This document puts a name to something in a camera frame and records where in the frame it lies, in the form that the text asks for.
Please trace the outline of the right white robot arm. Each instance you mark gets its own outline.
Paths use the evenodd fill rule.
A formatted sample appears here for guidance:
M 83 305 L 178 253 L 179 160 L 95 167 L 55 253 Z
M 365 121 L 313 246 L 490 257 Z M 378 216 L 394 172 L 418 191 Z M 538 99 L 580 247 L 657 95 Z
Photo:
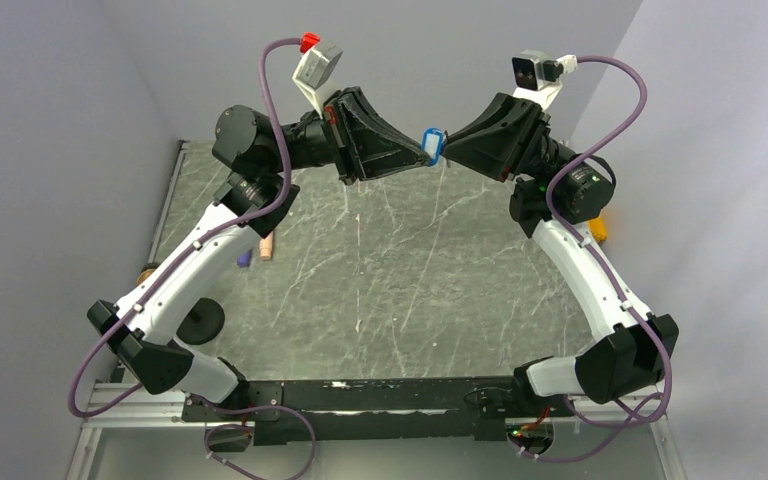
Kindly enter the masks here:
M 675 320 L 654 314 L 632 292 L 588 227 L 612 199 L 612 174 L 601 174 L 553 139 L 538 103 L 505 93 L 451 135 L 442 154 L 493 180 L 515 179 L 510 216 L 559 270 L 593 338 L 579 354 L 517 367 L 513 406 L 532 416 L 553 397 L 584 396 L 605 404 L 669 384 L 679 336 Z

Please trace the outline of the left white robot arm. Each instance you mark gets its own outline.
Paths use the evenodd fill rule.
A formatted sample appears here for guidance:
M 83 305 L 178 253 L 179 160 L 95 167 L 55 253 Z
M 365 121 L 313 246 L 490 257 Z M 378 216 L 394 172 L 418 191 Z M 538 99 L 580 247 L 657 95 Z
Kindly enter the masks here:
M 179 328 L 231 262 L 287 216 L 299 193 L 292 173 L 331 165 L 343 181 L 374 180 L 434 164 L 439 145 L 401 133 L 361 89 L 347 87 L 290 124 L 271 100 L 263 111 L 230 107 L 217 121 L 213 154 L 230 173 L 195 227 L 146 280 L 115 302 L 94 304 L 88 318 L 148 392 L 180 389 L 232 420 L 247 406 L 244 375 L 188 347 Z

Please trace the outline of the pink microphone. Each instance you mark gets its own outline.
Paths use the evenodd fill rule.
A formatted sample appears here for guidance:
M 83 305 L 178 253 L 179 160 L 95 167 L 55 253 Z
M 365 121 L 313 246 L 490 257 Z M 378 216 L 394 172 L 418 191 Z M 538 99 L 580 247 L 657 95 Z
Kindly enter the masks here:
M 275 233 L 270 232 L 259 242 L 259 258 L 261 260 L 272 260 L 274 257 Z

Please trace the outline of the purple microphone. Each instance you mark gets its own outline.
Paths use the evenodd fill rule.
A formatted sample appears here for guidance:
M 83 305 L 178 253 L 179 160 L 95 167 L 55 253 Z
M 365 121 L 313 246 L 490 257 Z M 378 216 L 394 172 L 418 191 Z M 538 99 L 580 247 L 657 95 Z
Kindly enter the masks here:
M 253 259 L 253 250 L 247 249 L 237 257 L 236 265 L 239 268 L 249 268 Z

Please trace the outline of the round gold black disc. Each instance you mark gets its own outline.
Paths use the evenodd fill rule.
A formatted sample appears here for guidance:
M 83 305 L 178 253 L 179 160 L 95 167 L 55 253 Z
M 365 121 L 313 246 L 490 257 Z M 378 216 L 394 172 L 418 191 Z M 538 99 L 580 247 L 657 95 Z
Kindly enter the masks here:
M 203 345 L 214 340 L 225 324 L 222 306 L 210 298 L 199 299 L 177 329 L 176 336 L 188 345 Z

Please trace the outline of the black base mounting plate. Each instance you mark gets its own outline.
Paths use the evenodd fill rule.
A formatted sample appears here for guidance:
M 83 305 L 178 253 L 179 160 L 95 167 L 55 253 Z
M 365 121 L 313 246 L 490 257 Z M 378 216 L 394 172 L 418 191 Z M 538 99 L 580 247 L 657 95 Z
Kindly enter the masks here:
M 187 396 L 186 423 L 251 428 L 257 446 L 318 441 L 467 437 L 503 441 L 522 424 L 545 425 L 558 398 L 511 376 L 251 382 L 244 401 L 209 407 Z

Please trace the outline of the aluminium frame rail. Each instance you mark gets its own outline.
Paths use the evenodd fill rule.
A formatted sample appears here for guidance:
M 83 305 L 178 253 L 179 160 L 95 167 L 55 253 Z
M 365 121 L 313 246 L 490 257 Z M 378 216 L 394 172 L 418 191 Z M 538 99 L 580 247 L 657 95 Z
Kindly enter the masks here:
M 181 427 L 186 395 L 172 390 L 151 395 L 135 391 L 111 409 L 85 419 L 66 479 L 88 479 L 105 429 L 157 429 Z

